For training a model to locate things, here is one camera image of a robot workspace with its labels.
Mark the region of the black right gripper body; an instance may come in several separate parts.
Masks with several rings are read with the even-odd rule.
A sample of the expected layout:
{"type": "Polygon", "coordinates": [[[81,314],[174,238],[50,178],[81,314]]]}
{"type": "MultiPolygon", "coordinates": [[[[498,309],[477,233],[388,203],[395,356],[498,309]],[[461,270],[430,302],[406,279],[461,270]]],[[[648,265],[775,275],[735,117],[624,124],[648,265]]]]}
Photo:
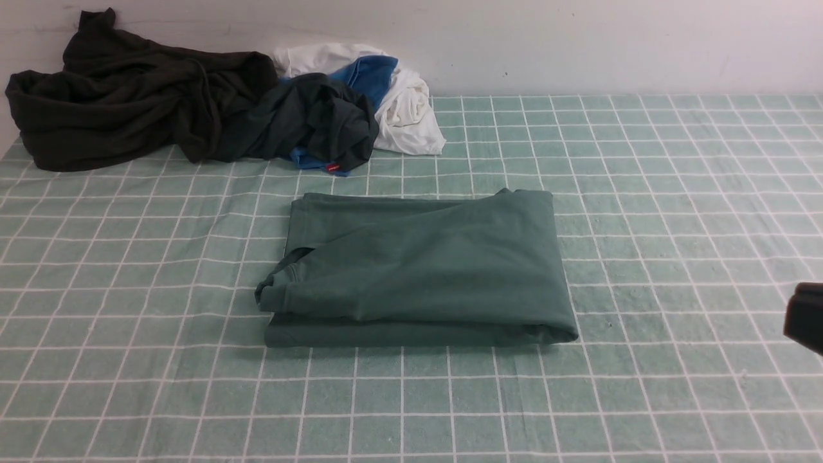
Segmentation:
{"type": "Polygon", "coordinates": [[[786,307],[784,335],[822,355],[822,282],[799,282],[786,307]]]}

